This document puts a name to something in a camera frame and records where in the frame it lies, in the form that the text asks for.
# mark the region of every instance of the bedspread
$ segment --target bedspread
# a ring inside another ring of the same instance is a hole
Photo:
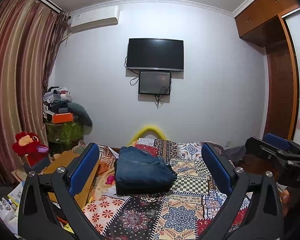
[[[214,144],[226,157],[223,148]],[[219,192],[201,157],[202,142],[177,144],[141,138],[136,147],[160,156],[177,173],[170,192],[116,195],[115,185],[87,204],[83,212],[108,240],[195,239],[211,223],[227,196]],[[240,226],[248,209],[245,198],[229,231]]]

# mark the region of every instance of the purple plush tongue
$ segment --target purple plush tongue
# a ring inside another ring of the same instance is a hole
[[[37,150],[39,153],[46,153],[49,150],[49,148],[44,146],[37,146]]]

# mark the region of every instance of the red plush toy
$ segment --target red plush toy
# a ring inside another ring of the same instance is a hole
[[[40,139],[35,133],[18,133],[16,134],[16,141],[12,145],[12,149],[19,157],[26,156],[30,166],[48,155],[49,148],[40,144]]]

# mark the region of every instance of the orange box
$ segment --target orange box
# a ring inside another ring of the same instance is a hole
[[[52,123],[71,122],[73,121],[72,113],[55,114],[52,116]]]

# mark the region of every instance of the yellow arch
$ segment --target yellow arch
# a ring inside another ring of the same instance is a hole
[[[167,140],[167,137],[164,135],[164,133],[155,125],[153,124],[148,124],[145,125],[143,128],[141,128],[141,130],[139,132],[137,132],[132,139],[130,140],[130,142],[127,144],[127,146],[131,145],[131,143],[133,143],[134,141],[138,140],[139,138],[141,138],[141,136],[147,132],[147,131],[152,131],[154,132],[157,136],[158,139],[162,139],[162,140]]]

